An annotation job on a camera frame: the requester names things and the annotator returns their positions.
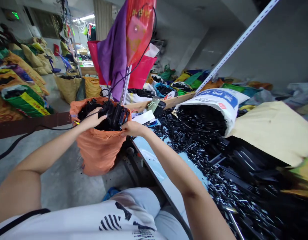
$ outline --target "black cord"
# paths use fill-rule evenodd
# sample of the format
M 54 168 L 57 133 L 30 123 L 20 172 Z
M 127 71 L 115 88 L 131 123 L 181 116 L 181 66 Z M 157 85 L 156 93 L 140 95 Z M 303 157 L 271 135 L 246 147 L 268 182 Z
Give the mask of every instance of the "black cord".
M 151 40 L 152 40 L 153 37 L 154 37 L 154 33 L 155 33 L 155 31 L 156 31 L 156 25 L 157 25 L 156 10 L 155 10 L 155 8 L 154 8 L 153 6 L 152 6 L 152 8 L 153 8 L 153 10 L 154 10 L 154 15 L 155 15 L 155 27 L 154 27 L 154 29 L 153 29 L 154 31 L 153 31 Z M 147 50 L 147 48 L 148 48 L 149 45 L 150 45 L 150 41 L 149 41 L 149 43 L 148 43 L 148 45 L 147 45 L 145 51 L 143 52 L 142 56 L 140 57 L 140 60 L 138 61 L 138 64 L 136 65 L 136 67 L 135 67 L 130 73 L 128 73 L 128 74 L 126 74 L 124 77 L 122 77 L 113 87 L 110 87 L 109 89 L 103 89 L 103 90 L 108 90 L 108 94 L 107 94 L 106 96 L 103 96 L 103 97 L 107 97 L 107 96 L 108 96 L 108 99 L 110 99 L 111 91 L 116 87 L 116 85 L 117 85 L 120 81 L 122 81 L 123 79 L 125 79 L 128 75 L 130 75 L 133 71 L 135 71 L 135 69 L 138 67 L 138 65 L 139 65 L 139 63 L 140 63 L 140 61 L 141 61 L 141 59 L 142 59 L 143 56 L 145 55 L 146 50 Z M 91 115 L 88 115 L 86 118 L 88 118 L 88 117 L 90 117 L 90 116 L 92 116 L 92 115 L 94 115 L 94 114 L 96 114 L 96 113 L 99 113 L 99 112 L 101 112 L 101 110 L 98 111 L 98 112 L 95 112 L 95 113 L 93 113 L 93 114 L 91 114 Z M 16 145 L 17 145 L 23 138 L 25 138 L 25 137 L 29 136 L 30 134 L 34 133 L 38 127 L 43 127 L 43 128 L 47 128 L 47 129 L 55 130 L 55 131 L 66 131 L 66 130 L 73 129 L 73 128 L 76 127 L 77 125 L 72 126 L 72 127 L 70 127 L 70 128 L 65 128 L 65 129 L 55 129 L 55 128 L 50 128 L 50 127 L 47 127 L 47 126 L 44 126 L 44 125 L 38 125 L 38 126 L 36 126 L 36 127 L 34 128 L 34 130 L 33 130 L 32 132 L 27 133 L 27 134 L 25 134 L 25 135 L 23 135 L 23 136 L 17 138 L 16 141 L 14 141 L 13 144 L 12 144 L 5 152 L 3 152 L 2 154 L 0 154 L 0 160 L 1 160 L 2 158 L 6 157 L 8 154 L 10 154 L 11 151 L 16 147 Z
M 98 111 L 98 112 L 95 112 L 95 113 L 92 113 L 91 115 L 88 115 L 86 118 L 96 114 L 96 113 L 99 113 L 101 112 L 102 110 Z M 36 129 L 38 127 L 43 127 L 43 128 L 47 128 L 47 129 L 50 129 L 50 130 L 55 130 L 55 131 L 65 131 L 65 130 L 70 130 L 70 129 L 73 129 L 74 127 L 78 126 L 78 124 L 76 124 L 75 126 L 72 126 L 70 128 L 65 128 L 65 129 L 56 129 L 56 128 L 50 128 L 50 127 L 47 127 L 47 126 L 44 126 L 44 125 L 38 125 L 34 128 L 33 131 L 31 131 L 30 133 L 27 133 L 19 138 L 16 139 L 16 141 L 13 142 L 13 144 L 5 151 L 3 152 L 2 154 L 0 154 L 0 160 L 4 157 L 6 157 L 9 153 L 11 153 L 11 151 L 16 147 L 16 145 L 20 142 L 20 140 L 22 140 L 23 138 L 25 137 L 28 137 L 30 134 L 34 133 L 36 131 Z
M 155 8 L 154 8 L 153 6 L 152 6 L 152 8 L 153 8 L 153 10 L 154 10 L 154 16 L 155 16 L 155 27 L 153 28 L 153 33 L 152 33 L 152 36 L 151 36 L 150 41 L 151 41 L 151 40 L 153 39 L 153 37 L 154 37 L 155 31 L 156 31 L 156 26 L 157 26 L 156 10 L 155 10 Z M 149 47 L 149 45 L 150 45 L 150 41 L 149 41 L 147 47 L 145 48 L 145 51 L 143 52 L 142 56 L 140 57 L 140 59 L 139 59 L 139 61 L 138 61 L 138 64 L 136 65 L 136 67 L 135 67 L 132 71 L 130 71 L 130 73 L 128 73 L 128 74 L 126 74 L 124 77 L 122 77 L 117 83 L 115 83 L 115 85 L 114 85 L 113 87 L 110 87 L 109 89 L 103 89 L 103 90 L 108 90 L 108 94 L 107 94 L 106 96 L 103 96 L 103 97 L 109 96 L 108 99 L 110 99 L 111 91 L 116 87 L 116 85 L 117 85 L 120 81 L 122 81 L 123 79 L 125 79 L 128 75 L 130 75 L 133 71 L 135 71 L 135 69 L 138 67 L 138 65 L 139 65 L 139 63 L 140 63 L 140 61 L 141 61 L 141 59 L 142 59 L 143 56 L 145 55 L 146 50 L 148 49 L 148 47 Z

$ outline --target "hand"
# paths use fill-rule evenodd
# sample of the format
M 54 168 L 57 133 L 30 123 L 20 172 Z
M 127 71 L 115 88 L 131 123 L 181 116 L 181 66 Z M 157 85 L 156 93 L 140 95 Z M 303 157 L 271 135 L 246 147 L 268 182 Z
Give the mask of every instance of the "hand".
M 143 137 L 147 131 L 150 131 L 150 129 L 144 125 L 141 125 L 138 122 L 134 121 L 129 121 L 127 123 L 124 123 L 121 126 L 122 130 L 125 130 L 124 132 L 121 133 L 121 136 L 141 136 Z
M 104 119 L 107 118 L 107 115 L 101 116 L 100 118 L 98 118 L 98 112 L 101 110 L 101 107 L 97 107 L 95 108 L 93 111 L 91 111 L 87 117 L 81 122 L 81 124 L 79 124 L 79 126 L 81 126 L 81 128 L 86 131 L 90 128 L 94 128 L 96 127 L 98 124 L 100 124 Z

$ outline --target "white t-shirt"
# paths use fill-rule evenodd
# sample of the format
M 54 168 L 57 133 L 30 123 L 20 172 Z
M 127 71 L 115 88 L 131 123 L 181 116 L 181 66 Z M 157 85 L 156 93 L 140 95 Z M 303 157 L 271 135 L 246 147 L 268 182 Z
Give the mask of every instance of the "white t-shirt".
M 0 229 L 14 221 L 0 223 Z M 11 228 L 0 239 L 166 239 L 152 215 L 125 198 L 35 215 Z

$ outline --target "red plastic bag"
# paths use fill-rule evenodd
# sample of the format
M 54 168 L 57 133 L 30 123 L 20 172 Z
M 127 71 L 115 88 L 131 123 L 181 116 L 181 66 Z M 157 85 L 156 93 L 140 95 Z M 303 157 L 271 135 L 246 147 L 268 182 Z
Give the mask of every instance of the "red plastic bag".
M 88 45 L 88 48 L 89 48 L 91 60 L 93 61 L 93 64 L 94 64 L 95 71 L 98 74 L 99 84 L 107 85 L 104 78 L 103 78 L 103 74 L 101 73 L 100 66 L 98 64 L 98 51 L 97 51 L 97 43 L 98 42 L 100 42 L 100 41 L 88 41 L 87 45 Z
M 59 46 L 57 44 L 55 44 L 55 43 L 54 43 L 54 55 L 55 56 L 59 56 L 60 55 Z
M 140 59 L 150 42 L 156 0 L 128 0 L 126 17 L 127 66 Z
M 128 88 L 138 88 L 142 89 L 144 83 L 147 80 L 149 71 L 156 62 L 157 57 L 152 58 L 148 56 L 143 56 L 138 67 L 130 74 Z M 133 70 L 136 67 L 136 63 L 132 65 L 131 69 Z
M 95 99 L 97 103 L 108 100 L 105 97 L 96 97 Z M 87 98 L 70 104 L 69 113 L 73 125 L 75 124 L 74 121 L 80 122 L 78 113 L 87 104 L 87 101 L 91 100 L 92 98 Z M 128 112 L 128 121 L 131 121 L 129 109 Z M 126 140 L 126 137 L 120 135 L 121 133 L 122 131 L 100 131 L 90 128 L 78 136 L 76 142 L 84 159 L 82 166 L 84 174 L 88 176 L 103 175 L 114 166 L 116 155 Z

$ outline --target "blue table surface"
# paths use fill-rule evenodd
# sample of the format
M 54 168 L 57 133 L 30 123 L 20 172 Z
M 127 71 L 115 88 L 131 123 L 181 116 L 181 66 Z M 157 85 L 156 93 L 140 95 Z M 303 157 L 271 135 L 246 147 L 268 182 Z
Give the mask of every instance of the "blue table surface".
M 165 192 L 169 196 L 170 200 L 174 203 L 175 207 L 179 211 L 180 215 L 184 219 L 187 225 L 189 225 L 187 220 L 187 215 L 185 211 L 185 206 L 183 202 L 182 195 L 180 191 L 175 187 L 175 185 L 170 181 L 167 174 L 165 173 L 162 165 L 158 161 L 155 153 L 147 143 L 147 141 L 142 137 L 136 137 L 134 140 L 134 145 L 138 148 L 140 154 L 143 156 L 148 167 L 151 168 L 156 179 L 161 183 Z M 194 171 L 198 179 L 203 183 L 203 186 L 208 185 L 208 179 L 203 175 L 203 173 L 195 167 L 194 163 L 188 158 L 185 152 L 179 153 L 180 157 L 189 165 L 189 167 Z

